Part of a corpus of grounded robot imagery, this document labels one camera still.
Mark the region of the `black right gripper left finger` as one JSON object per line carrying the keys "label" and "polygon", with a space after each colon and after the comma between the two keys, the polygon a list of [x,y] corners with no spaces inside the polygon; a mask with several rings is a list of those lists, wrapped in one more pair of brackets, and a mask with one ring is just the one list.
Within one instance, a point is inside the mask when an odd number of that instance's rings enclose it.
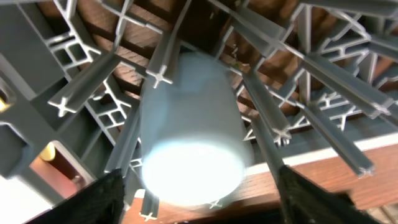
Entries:
{"label": "black right gripper left finger", "polygon": [[124,195],[121,169],[115,169],[27,223],[118,224],[124,210]]}

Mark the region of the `yellow plastic spoon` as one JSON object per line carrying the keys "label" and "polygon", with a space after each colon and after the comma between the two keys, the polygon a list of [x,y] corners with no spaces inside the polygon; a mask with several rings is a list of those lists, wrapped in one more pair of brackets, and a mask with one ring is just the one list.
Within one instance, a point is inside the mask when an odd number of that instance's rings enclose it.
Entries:
{"label": "yellow plastic spoon", "polygon": [[56,149],[53,142],[49,142],[42,150],[42,152],[39,154],[39,157],[43,161],[47,162],[54,160],[55,156],[56,156]]}

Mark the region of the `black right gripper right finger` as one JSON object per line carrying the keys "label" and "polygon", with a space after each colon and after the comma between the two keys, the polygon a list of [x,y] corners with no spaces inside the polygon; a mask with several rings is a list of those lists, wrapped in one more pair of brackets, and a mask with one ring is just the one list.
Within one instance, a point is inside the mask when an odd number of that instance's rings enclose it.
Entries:
{"label": "black right gripper right finger", "polygon": [[277,188],[285,223],[378,224],[288,166],[278,170]]}

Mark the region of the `light blue cup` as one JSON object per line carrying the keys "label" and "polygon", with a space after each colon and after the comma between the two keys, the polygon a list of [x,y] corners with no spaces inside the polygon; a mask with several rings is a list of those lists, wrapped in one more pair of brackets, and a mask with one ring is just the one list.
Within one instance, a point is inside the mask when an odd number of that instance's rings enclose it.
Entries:
{"label": "light blue cup", "polygon": [[228,69],[179,55],[174,82],[148,79],[141,96],[142,180],[161,201],[192,207],[234,192],[252,163]]}

